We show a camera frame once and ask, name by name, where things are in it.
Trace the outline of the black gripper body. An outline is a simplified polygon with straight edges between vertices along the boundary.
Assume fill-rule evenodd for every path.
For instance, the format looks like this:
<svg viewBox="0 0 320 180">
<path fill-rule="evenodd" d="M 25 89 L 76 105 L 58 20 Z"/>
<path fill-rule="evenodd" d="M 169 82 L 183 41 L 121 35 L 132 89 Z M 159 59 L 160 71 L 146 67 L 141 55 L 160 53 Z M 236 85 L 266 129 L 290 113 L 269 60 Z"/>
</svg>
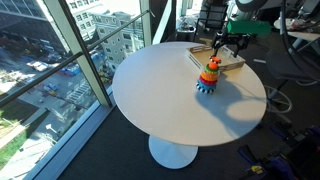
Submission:
<svg viewBox="0 0 320 180">
<path fill-rule="evenodd" d="M 213 46 L 218 45 L 236 45 L 239 47 L 245 47 L 249 42 L 250 36 L 247 34 L 230 34 L 222 31 L 218 31 L 214 38 Z"/>
</svg>

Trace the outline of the robot arm with green cover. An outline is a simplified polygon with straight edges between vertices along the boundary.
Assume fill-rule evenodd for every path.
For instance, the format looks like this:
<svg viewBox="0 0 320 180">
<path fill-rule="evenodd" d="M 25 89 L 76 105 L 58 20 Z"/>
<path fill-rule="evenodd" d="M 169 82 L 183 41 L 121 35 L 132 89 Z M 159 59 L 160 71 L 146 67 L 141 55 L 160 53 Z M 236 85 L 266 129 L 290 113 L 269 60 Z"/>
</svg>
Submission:
<svg viewBox="0 0 320 180">
<path fill-rule="evenodd" d="M 242 12 L 257 11 L 262 8 L 268 0 L 235 0 L 237 8 Z M 271 27 L 267 22 L 252 20 L 229 20 L 226 27 L 217 33 L 212 48 L 214 56 L 218 54 L 220 47 L 224 45 L 235 45 L 236 51 L 234 57 L 242 49 L 248 46 L 250 34 L 267 34 L 271 31 Z"/>
</svg>

